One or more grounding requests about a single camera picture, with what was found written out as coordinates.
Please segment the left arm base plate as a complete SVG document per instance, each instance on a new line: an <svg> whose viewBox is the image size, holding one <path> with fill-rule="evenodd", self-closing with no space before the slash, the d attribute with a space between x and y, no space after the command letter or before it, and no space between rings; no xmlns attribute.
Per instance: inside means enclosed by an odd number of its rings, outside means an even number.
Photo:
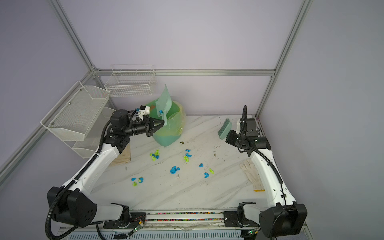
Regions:
<svg viewBox="0 0 384 240"><path fill-rule="evenodd" d="M104 229L134 229L140 223L144 224L147 214L145 212L130 212L122 220L106 221Z"/></svg>

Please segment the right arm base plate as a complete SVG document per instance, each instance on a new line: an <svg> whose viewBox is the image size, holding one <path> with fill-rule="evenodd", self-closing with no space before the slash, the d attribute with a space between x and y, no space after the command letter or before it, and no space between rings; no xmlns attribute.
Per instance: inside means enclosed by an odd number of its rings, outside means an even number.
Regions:
<svg viewBox="0 0 384 240"><path fill-rule="evenodd" d="M224 211L224 225L226 228L238 227L238 228L251 228L259 227L260 225L254 221L247 220L244 217L240 217L237 211Z"/></svg>

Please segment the green plastic dustpan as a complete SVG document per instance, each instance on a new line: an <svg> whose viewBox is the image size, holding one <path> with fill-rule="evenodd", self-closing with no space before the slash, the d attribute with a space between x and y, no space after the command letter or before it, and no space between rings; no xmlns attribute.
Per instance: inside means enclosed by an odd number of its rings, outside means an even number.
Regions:
<svg viewBox="0 0 384 240"><path fill-rule="evenodd" d="M156 100L155 104L157 109L157 115L164 121L164 126L166 126L168 123L167 114L172 107L172 99L167 85L165 85L162 94Z"/></svg>

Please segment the green hand brush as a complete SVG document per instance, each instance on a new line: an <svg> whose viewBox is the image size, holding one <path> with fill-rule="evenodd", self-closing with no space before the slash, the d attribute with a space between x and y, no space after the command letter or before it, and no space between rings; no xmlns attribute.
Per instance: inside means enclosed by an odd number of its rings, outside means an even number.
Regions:
<svg viewBox="0 0 384 240"><path fill-rule="evenodd" d="M232 122L230 119L226 118L222 127L218 131L219 139L224 140L227 138L227 135L232 130Z"/></svg>

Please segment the robot right arm white black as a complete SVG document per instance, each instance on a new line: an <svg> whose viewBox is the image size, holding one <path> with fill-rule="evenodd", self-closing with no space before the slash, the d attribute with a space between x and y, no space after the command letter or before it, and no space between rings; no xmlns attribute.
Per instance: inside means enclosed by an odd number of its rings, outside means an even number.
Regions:
<svg viewBox="0 0 384 240"><path fill-rule="evenodd" d="M288 190L276 166L272 147L261 135L256 119L248 118L246 106L237 129L227 134L226 143L247 154L251 167L249 174L262 184L266 196L258 202L239 203L237 216L234 220L225 216L225 224L233 223L240 228L256 227L245 236L247 239L275 240L298 235L308 215L307 208L297 203Z"/></svg>

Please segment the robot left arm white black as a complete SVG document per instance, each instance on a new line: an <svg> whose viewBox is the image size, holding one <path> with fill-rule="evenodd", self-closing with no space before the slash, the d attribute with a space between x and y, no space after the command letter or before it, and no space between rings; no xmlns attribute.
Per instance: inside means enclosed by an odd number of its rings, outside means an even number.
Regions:
<svg viewBox="0 0 384 240"><path fill-rule="evenodd" d="M114 111L101 131L99 146L83 167L61 187L47 193L49 211L45 233L50 240L61 240L78 228L98 226L104 222L127 227L132 222L128 206L111 203L100 205L90 198L96 182L107 167L124 151L131 137L153 136L167 124L166 119L150 117L149 108Z"/></svg>

